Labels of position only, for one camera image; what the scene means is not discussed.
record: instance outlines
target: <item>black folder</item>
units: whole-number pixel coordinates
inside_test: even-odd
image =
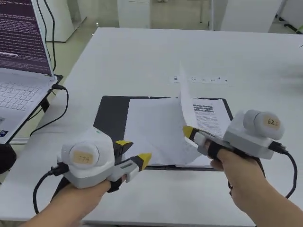
[[[147,96],[103,96],[99,105],[97,116],[95,118],[94,127],[107,134],[112,141],[118,141],[124,139],[124,132],[128,114],[128,106],[130,99],[159,99],[168,97],[147,97]],[[201,98],[216,100],[221,99],[224,102],[226,111],[230,120],[233,119],[231,110],[223,98]],[[147,166],[146,169],[155,170],[208,170],[211,168],[203,167],[177,167],[175,165],[170,166]]]

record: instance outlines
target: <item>yellow fingertip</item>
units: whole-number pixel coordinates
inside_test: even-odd
[[[191,133],[193,132],[194,128],[191,126],[183,126],[183,134],[186,138],[190,138]]]
[[[151,153],[145,153],[145,154],[139,154],[138,155],[142,160],[143,160],[143,165],[142,165],[142,170],[146,168],[146,166],[148,165],[152,154]]]
[[[118,140],[116,141],[117,144],[120,144],[121,146],[124,146],[127,143],[131,143],[130,141],[125,141],[125,140]]]

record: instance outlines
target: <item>laptop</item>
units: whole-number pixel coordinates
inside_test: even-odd
[[[0,5],[0,144],[6,144],[57,78],[32,1]]]

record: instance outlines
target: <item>laptop screen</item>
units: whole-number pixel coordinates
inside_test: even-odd
[[[0,0],[0,68],[51,75],[31,0]]]

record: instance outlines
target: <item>sticker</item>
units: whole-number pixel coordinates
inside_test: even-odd
[[[5,137],[7,133],[8,133],[8,131],[1,130],[0,131],[0,137]]]
[[[277,118],[272,118],[270,116],[265,116],[263,120],[263,124],[270,128],[278,130],[280,128],[280,121]]]
[[[93,163],[94,157],[92,154],[82,151],[74,151],[72,161],[79,164],[90,165]]]
[[[227,84],[228,81],[224,78],[202,78],[202,77],[190,77],[187,79],[190,84],[192,83],[202,83],[202,84]],[[172,77],[170,79],[171,83],[177,84],[179,83],[178,77]]]

